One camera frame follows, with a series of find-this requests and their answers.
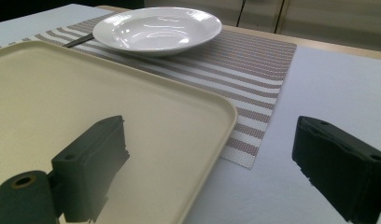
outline tray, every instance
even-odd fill
[[[0,184],[29,170],[49,172],[58,152],[115,115],[125,119],[131,157],[97,223],[182,222],[236,123],[234,106],[39,41],[0,49]]]

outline striped placemat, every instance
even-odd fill
[[[113,14],[18,42],[42,40],[61,46],[91,33],[98,21]],[[295,49],[294,44],[225,30],[202,46],[165,58],[128,55],[107,49],[96,40],[75,47],[87,54],[227,97],[236,106],[239,117],[221,157],[248,169],[258,153]]]

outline cabinet door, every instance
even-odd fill
[[[188,7],[213,14],[225,25],[235,26],[242,0],[144,0],[145,7]]]
[[[275,32],[284,0],[246,0],[239,27]]]
[[[381,0],[286,0],[282,35],[381,50]]]

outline plate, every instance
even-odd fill
[[[177,54],[220,33],[220,20],[183,7],[150,7],[123,12],[97,23],[92,31],[100,43],[148,56]]]

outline white tablecloth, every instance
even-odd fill
[[[0,45],[106,13],[69,5],[0,22]],[[298,46],[252,170],[220,159],[186,222],[345,223],[291,159],[301,115],[381,150],[381,61]]]

